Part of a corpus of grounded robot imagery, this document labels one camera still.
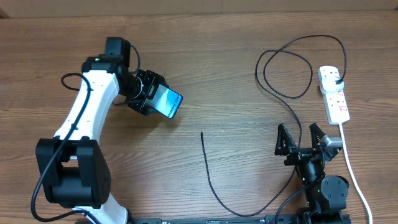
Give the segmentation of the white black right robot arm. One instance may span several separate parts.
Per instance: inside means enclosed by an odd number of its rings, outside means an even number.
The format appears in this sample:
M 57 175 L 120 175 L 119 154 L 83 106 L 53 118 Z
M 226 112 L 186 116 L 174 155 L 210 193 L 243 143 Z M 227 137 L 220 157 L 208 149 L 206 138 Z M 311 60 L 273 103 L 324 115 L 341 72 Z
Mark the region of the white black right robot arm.
M 312 146 L 299 148 L 287 128 L 278 125 L 275 155 L 285 156 L 285 166 L 294 166 L 302 181 L 302 188 L 287 198 L 269 221 L 274 223 L 350 223 L 349 215 L 342 214 L 346 208 L 349 182 L 339 175 L 326 175 L 325 165 L 343 149 L 340 137 L 327 136 L 313 123 L 309 126 Z M 282 215 L 285 205 L 304 193 L 307 206 L 293 215 Z

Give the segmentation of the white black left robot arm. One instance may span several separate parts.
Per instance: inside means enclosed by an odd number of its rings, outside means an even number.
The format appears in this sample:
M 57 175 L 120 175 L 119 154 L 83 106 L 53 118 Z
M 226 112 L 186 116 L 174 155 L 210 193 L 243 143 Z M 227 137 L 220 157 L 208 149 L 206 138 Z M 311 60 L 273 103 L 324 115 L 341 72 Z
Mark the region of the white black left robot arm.
M 129 59 L 105 54 L 83 63 L 81 86 L 62 126 L 35 148 L 40 178 L 30 209 L 40 222 L 80 213 L 91 223 L 132 223 L 130 211 L 111 194 L 111 173 L 100 149 L 100 137 L 115 97 L 143 115 L 172 119 L 183 98 L 165 78 L 150 70 L 130 72 Z

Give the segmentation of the blue Galaxy smartphone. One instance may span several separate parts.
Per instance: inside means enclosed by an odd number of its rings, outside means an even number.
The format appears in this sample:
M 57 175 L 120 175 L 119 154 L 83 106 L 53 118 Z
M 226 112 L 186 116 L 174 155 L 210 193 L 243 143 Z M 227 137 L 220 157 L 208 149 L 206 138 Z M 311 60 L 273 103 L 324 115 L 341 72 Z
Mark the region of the blue Galaxy smartphone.
M 146 104 L 168 119 L 173 119 L 182 101 L 182 95 L 166 86 L 159 85 L 153 98 L 146 99 Z

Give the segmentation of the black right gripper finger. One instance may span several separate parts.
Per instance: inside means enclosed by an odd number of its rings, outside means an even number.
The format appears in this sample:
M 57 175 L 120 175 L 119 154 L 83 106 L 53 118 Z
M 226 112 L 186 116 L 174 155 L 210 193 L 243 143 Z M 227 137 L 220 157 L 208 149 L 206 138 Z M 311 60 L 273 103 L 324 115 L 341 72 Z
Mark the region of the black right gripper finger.
M 312 147 L 316 148 L 325 145 L 326 134 L 318 127 L 317 123 L 312 123 L 309 126 L 312 140 Z
M 277 128 L 277 141 L 274 154 L 276 156 L 287 156 L 297 149 L 297 145 L 287 128 L 281 123 Z

